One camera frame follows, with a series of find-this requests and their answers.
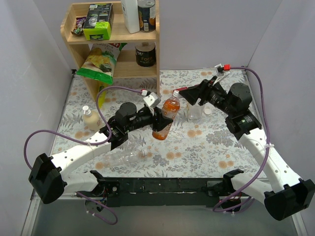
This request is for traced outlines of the white bottle cap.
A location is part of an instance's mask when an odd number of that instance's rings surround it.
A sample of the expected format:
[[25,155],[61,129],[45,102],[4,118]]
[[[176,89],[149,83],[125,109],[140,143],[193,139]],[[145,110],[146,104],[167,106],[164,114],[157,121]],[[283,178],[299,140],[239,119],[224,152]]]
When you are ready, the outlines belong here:
[[204,109],[204,114],[206,114],[206,115],[209,115],[209,114],[211,114],[211,109],[210,108],[205,108]]

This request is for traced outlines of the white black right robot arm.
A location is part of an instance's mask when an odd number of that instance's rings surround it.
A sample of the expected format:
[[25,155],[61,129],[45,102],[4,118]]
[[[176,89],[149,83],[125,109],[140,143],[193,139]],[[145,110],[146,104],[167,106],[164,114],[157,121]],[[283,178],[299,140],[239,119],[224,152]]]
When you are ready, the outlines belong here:
[[210,103],[226,113],[228,130],[251,153],[260,165],[258,171],[264,172],[269,180],[264,183],[236,169],[224,174],[221,183],[209,187],[211,194],[235,196],[242,192],[263,203],[278,221],[309,207],[315,184],[295,173],[270,143],[266,129],[249,110],[252,96],[247,85],[234,83],[226,92],[214,79],[203,80],[179,94],[191,105]]

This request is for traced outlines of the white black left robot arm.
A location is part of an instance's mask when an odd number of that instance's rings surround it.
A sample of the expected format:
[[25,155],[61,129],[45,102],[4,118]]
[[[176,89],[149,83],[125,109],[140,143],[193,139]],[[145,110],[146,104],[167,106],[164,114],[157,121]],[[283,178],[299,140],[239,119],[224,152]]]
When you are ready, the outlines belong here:
[[90,171],[78,176],[72,172],[95,157],[106,154],[128,140],[128,133],[150,126],[161,131],[173,120],[155,107],[144,106],[137,110],[131,102],[123,103],[112,116],[108,126],[101,128],[81,144],[61,153],[39,155],[31,168],[29,182],[44,204],[50,204],[64,193],[90,192],[98,197],[104,193],[105,185],[101,175]]

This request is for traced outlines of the clear plastic bottle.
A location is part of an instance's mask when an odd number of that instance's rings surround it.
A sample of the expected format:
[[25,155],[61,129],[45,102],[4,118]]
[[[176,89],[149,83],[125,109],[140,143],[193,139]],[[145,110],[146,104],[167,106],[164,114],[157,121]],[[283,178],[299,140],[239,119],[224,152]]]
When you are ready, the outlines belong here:
[[191,105],[187,102],[186,117],[188,121],[199,120],[202,118],[205,106],[198,104]]

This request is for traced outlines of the orange juice bottle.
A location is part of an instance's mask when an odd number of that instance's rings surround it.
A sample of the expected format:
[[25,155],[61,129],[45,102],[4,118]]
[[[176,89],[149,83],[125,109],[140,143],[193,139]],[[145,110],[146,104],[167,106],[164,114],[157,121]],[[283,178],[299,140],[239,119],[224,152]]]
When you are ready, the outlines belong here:
[[[168,118],[172,118],[174,120],[175,116],[177,115],[178,111],[180,109],[180,101],[179,101],[179,97],[174,97],[173,95],[168,98],[163,107],[162,107],[162,112],[163,115],[168,117]],[[152,136],[154,138],[156,138],[157,140],[165,140],[170,128],[171,128],[172,124],[169,124],[168,126],[166,126],[163,130],[159,131],[159,132],[152,132]]]

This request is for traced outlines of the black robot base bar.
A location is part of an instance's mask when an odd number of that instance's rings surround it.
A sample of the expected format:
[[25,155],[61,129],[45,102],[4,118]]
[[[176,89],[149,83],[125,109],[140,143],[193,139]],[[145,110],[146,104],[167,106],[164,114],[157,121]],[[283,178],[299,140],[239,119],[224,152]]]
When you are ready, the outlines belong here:
[[105,199],[108,207],[131,206],[206,206],[233,192],[224,178],[182,177],[103,177],[90,171],[96,187],[80,193]]

